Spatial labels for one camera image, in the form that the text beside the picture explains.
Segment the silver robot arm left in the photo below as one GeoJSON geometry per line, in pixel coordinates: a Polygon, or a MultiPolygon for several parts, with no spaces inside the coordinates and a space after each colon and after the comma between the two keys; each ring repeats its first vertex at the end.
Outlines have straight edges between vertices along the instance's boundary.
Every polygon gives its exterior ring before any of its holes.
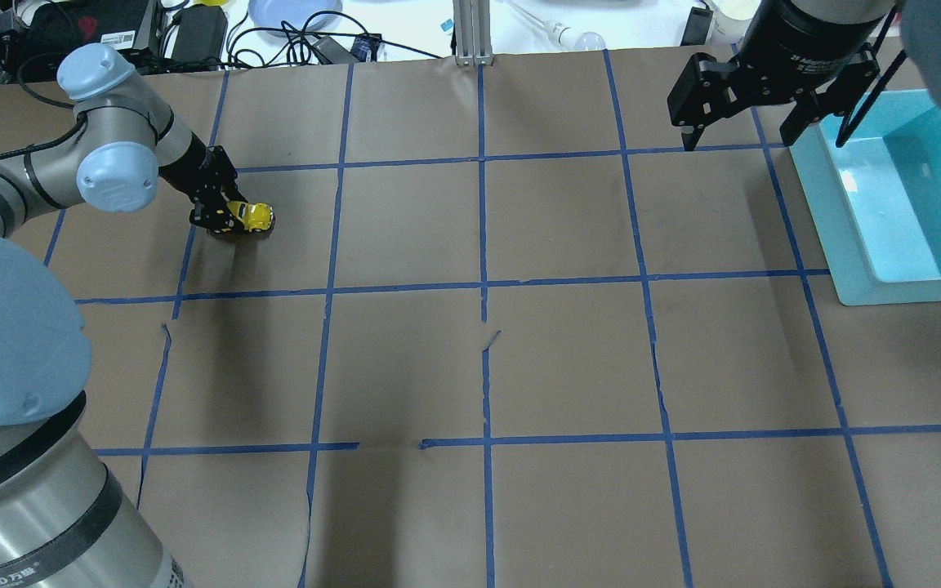
{"type": "Polygon", "coordinates": [[[16,228],[82,203],[133,212],[160,181],[214,234],[272,230],[205,145],[111,46],[67,55],[57,82],[75,124],[0,154],[0,587],[190,587],[193,581],[79,432],[92,346],[74,299],[11,241],[16,228]]]}

